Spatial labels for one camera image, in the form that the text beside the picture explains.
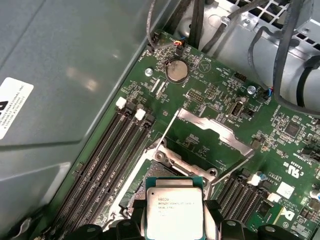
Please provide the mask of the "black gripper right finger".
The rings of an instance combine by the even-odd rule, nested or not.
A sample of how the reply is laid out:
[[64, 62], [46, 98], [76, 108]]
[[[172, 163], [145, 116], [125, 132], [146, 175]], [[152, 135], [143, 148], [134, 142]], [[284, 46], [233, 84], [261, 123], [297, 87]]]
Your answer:
[[252, 231], [241, 221], [224, 219], [216, 200], [203, 201], [204, 234], [207, 240], [283, 240], [285, 231], [265, 224]]

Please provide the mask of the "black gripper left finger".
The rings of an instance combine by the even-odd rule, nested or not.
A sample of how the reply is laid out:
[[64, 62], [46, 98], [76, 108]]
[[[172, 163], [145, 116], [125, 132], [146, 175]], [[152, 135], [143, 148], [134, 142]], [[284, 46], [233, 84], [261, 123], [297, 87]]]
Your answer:
[[121, 220], [115, 227], [103, 231], [100, 226], [88, 224], [79, 228], [80, 240], [145, 240], [147, 201], [135, 200], [130, 219]]

